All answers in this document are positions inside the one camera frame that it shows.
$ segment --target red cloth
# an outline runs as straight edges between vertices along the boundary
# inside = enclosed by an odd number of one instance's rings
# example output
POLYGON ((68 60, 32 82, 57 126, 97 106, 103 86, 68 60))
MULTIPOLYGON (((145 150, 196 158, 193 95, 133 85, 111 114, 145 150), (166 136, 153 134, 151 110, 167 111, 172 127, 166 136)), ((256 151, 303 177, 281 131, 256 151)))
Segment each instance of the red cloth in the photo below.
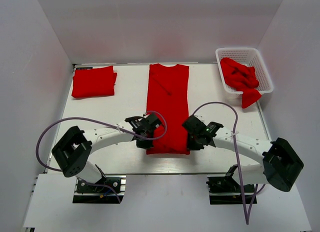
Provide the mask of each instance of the red cloth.
POLYGON ((247 108, 261 98, 261 94, 255 88, 259 86, 256 79, 255 67, 247 67, 230 58, 220 61, 225 83, 242 91, 242 108, 247 108))
MULTIPOLYGON (((166 67, 158 63, 150 65, 146 110, 163 115, 167 122, 167 132, 162 138, 153 141, 154 147, 146 151, 147 155, 190 154, 187 150, 188 133, 182 127, 189 117, 188 79, 188 66, 177 64, 166 67)), ((163 132, 164 128, 160 126, 153 136, 158 137, 163 132)))
POLYGON ((76 70, 73 77, 72 97, 114 96, 117 73, 114 67, 76 70))

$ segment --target gray wall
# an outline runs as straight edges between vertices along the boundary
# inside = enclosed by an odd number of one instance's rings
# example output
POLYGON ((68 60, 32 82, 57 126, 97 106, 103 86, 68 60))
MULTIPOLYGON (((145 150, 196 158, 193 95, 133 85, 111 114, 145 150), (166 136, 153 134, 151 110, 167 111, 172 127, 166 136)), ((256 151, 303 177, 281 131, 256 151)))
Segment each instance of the gray wall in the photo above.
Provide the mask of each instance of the gray wall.
POLYGON ((72 63, 208 62, 257 47, 282 0, 39 0, 72 63))
POLYGON ((259 50, 274 83, 261 102, 272 137, 287 138, 304 162, 297 187, 320 231, 320 0, 283 0, 259 50))
MULTIPOLYGON (((35 146, 60 116, 72 65, 37 0, 0 0, 0 230, 20 231, 36 176, 35 146)), ((42 147, 48 158, 51 133, 42 147)))

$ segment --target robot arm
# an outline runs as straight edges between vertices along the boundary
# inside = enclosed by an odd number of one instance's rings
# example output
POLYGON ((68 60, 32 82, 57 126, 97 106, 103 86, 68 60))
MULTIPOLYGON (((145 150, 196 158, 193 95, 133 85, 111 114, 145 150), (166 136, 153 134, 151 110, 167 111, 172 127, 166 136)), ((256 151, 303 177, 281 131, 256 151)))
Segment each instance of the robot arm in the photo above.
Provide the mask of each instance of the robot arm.
POLYGON ((52 155, 65 177, 77 176, 89 183, 103 184, 104 174, 98 166, 88 161, 89 155, 101 148, 134 140, 137 147, 149 149, 153 141, 135 135, 152 138, 155 129, 161 124, 160 119, 152 113, 146 117, 126 118, 118 124, 118 129, 103 127, 80 130, 74 126, 53 147, 52 155))
MULTIPOLYGON (((213 146, 235 151, 234 136, 231 129, 222 124, 210 122, 205 125, 191 115, 182 125, 188 131, 187 147, 201 150, 213 146)), ((276 141, 260 140, 237 133, 236 143, 239 154, 257 161, 258 165, 242 167, 243 182, 247 184, 270 184, 278 190, 288 192, 304 167, 296 152, 283 138, 276 141)), ((213 187, 218 192, 233 190, 239 185, 237 165, 232 166, 223 178, 212 178, 213 187)))

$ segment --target white basket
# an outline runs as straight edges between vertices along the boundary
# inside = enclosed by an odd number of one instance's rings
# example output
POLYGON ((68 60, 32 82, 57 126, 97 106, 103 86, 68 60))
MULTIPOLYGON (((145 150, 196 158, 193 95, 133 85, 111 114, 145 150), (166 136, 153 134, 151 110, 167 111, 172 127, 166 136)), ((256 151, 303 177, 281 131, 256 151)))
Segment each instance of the white basket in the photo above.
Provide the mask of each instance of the white basket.
POLYGON ((242 91, 236 91, 235 88, 230 87, 225 82, 220 64, 220 61, 225 57, 230 58, 242 65, 248 67, 253 66, 255 68, 255 76, 259 81, 259 87, 256 89, 260 92, 261 95, 271 93, 274 90, 274 86, 270 79, 265 63, 257 49, 248 47, 218 48, 215 51, 215 56, 218 63, 223 87, 227 93, 237 95, 237 97, 243 94, 242 91))

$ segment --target laundry basket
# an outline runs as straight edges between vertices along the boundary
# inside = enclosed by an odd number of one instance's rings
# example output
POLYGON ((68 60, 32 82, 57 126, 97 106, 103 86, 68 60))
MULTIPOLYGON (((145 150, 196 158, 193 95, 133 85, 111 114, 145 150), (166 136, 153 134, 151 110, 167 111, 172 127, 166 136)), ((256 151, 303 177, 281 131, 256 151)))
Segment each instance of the laundry basket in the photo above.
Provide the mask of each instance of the laundry basket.
POLYGON ((228 99, 241 98, 241 94, 243 92, 236 91, 235 88, 232 88, 226 84, 220 64, 220 61, 225 57, 230 58, 242 65, 255 68, 255 76, 259 81, 259 87, 256 89, 260 92, 261 95, 271 93, 274 90, 274 86, 270 79, 265 63, 257 49, 249 47, 218 48, 215 51, 215 56, 218 63, 223 87, 228 93, 228 99))

